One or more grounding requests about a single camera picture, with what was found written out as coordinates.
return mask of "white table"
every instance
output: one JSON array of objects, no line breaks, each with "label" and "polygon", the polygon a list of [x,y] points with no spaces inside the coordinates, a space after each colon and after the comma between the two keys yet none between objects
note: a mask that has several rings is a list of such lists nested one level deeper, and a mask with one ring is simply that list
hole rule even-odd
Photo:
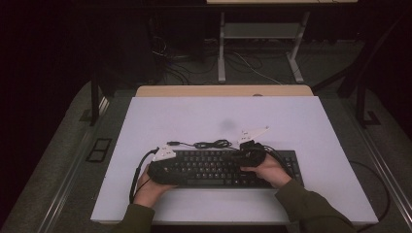
[{"label": "white table", "polygon": [[[315,96],[133,98],[91,220],[122,219],[135,168],[149,150],[168,141],[218,139],[236,147],[242,130],[265,126],[269,131],[256,141],[295,150],[307,189],[319,192],[354,224],[377,222]],[[286,224],[275,192],[175,188],[154,207],[154,224]]]}]

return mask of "black keyboard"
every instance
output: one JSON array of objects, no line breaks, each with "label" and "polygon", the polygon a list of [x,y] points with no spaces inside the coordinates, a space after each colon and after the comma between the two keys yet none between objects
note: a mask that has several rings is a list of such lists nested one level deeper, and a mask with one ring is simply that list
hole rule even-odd
[{"label": "black keyboard", "polygon": [[[222,156],[233,150],[174,150],[176,157],[159,161],[174,172],[187,173],[186,185],[180,187],[271,187],[254,172],[242,172],[234,162]],[[294,178],[303,185],[294,150],[277,150]]]}]

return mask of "person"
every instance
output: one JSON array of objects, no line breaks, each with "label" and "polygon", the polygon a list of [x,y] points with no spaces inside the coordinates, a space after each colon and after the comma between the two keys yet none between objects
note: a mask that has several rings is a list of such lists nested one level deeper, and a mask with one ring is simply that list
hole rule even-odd
[{"label": "person", "polygon": [[[265,179],[275,188],[278,201],[285,208],[290,222],[299,221],[303,232],[357,232],[351,221],[333,209],[320,194],[308,191],[293,180],[281,167],[276,159],[266,155],[264,161],[257,167],[241,167],[242,171],[255,172],[259,178]],[[123,220],[113,229],[113,233],[149,233],[155,210],[156,201],[173,185],[162,185],[150,180],[148,167],[139,178],[133,204],[127,207]]]}]

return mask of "white plastic bracket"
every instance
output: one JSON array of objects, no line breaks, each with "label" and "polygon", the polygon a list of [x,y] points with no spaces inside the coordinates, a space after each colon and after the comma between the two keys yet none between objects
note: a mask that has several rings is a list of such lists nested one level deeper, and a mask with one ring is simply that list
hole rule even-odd
[{"label": "white plastic bracket", "polygon": [[154,155],[153,162],[160,161],[160,160],[165,160],[169,158],[174,158],[176,157],[176,152],[174,152],[168,145],[164,145],[159,150],[157,153]]},{"label": "white plastic bracket", "polygon": [[253,129],[249,131],[242,130],[242,136],[237,142],[239,144],[243,144],[243,143],[252,141],[253,139],[257,138],[259,135],[262,135],[263,133],[265,133],[267,130],[269,130],[269,126],[266,126],[264,128],[259,128],[259,129]]}]

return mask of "sleeve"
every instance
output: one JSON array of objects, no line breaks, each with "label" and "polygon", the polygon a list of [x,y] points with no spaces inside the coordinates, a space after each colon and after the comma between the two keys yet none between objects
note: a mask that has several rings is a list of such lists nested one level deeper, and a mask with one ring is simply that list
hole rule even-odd
[{"label": "sleeve", "polygon": [[149,233],[154,216],[153,209],[130,204],[123,220],[112,229],[112,233]]},{"label": "sleeve", "polygon": [[333,209],[323,196],[306,190],[295,180],[285,184],[275,196],[290,222],[299,221],[305,232],[357,232],[351,221]]}]

